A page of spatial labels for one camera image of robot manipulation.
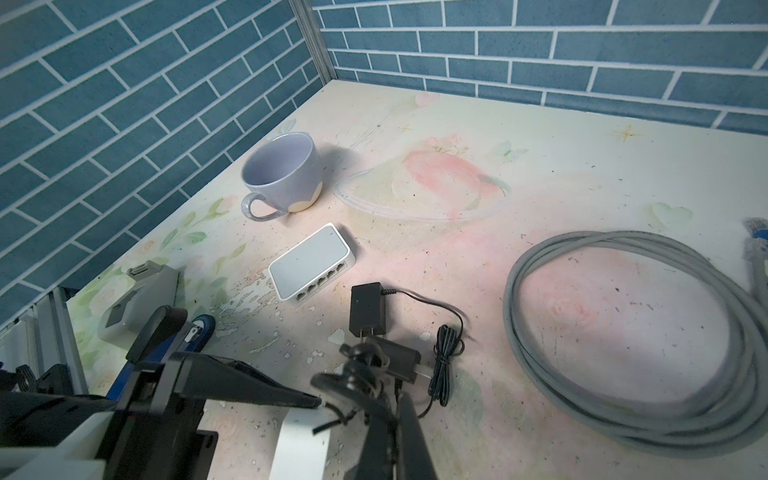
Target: table surface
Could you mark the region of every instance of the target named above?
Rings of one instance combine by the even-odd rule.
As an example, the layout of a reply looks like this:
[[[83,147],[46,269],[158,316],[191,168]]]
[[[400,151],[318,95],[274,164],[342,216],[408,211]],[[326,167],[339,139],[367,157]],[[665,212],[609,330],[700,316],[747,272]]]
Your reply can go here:
[[[204,352],[313,393],[311,375],[343,361],[329,337],[346,330],[350,287],[380,281],[468,317],[450,403],[422,420],[440,478],[768,475],[766,438],[693,461],[635,452],[582,426],[528,381],[502,325],[512,264],[572,230],[662,233],[749,288],[742,221],[768,217],[768,138],[344,81],[251,151],[287,131],[309,132],[326,162],[310,209],[246,220],[246,152],[69,300],[92,393],[106,393],[125,354],[99,340],[98,321],[131,286],[126,269],[145,260],[182,271],[178,306],[216,317]],[[296,309],[278,303],[265,269],[327,222],[352,244],[356,265]],[[437,329],[452,319],[400,297],[387,297],[388,338],[432,365]],[[580,250],[543,267],[526,280],[521,308],[553,365],[621,399],[684,398],[717,371],[727,344],[725,313],[704,286],[613,250]],[[406,385],[419,411],[425,388]],[[285,415],[209,401],[200,427],[220,435],[210,478],[267,478]],[[326,478],[356,463],[365,432],[359,419],[333,430]]]

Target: blue brick wallpaper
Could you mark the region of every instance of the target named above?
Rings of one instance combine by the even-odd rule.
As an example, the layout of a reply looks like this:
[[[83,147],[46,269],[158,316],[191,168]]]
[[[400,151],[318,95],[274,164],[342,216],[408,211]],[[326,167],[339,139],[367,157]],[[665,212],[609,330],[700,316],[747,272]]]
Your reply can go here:
[[[767,0],[312,0],[343,80],[768,135]]]
[[[288,0],[0,3],[0,322],[83,287],[321,86]]]

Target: power adapter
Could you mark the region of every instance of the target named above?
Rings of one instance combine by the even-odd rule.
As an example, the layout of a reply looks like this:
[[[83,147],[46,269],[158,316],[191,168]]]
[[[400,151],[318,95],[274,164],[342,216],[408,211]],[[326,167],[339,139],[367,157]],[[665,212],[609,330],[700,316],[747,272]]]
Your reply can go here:
[[[386,315],[384,293],[379,282],[352,287],[349,307],[349,331],[356,337],[384,335]]]
[[[417,293],[395,288],[382,288],[379,282],[355,285],[352,287],[352,301],[349,308],[349,331],[358,338],[368,337],[370,341],[379,344],[384,353],[390,357],[388,374],[395,377],[395,398],[397,400],[402,382],[414,383],[418,371],[421,354],[414,349],[380,339],[377,335],[386,333],[386,309],[384,296],[403,293],[412,299],[428,305],[437,306],[456,315],[459,321],[458,331],[448,325],[440,326],[435,342],[435,370],[427,388],[429,404],[419,415],[422,418],[432,408],[435,400],[441,406],[448,405],[451,396],[451,375],[449,367],[451,358],[464,352],[464,319],[462,314],[447,303],[436,302]]]

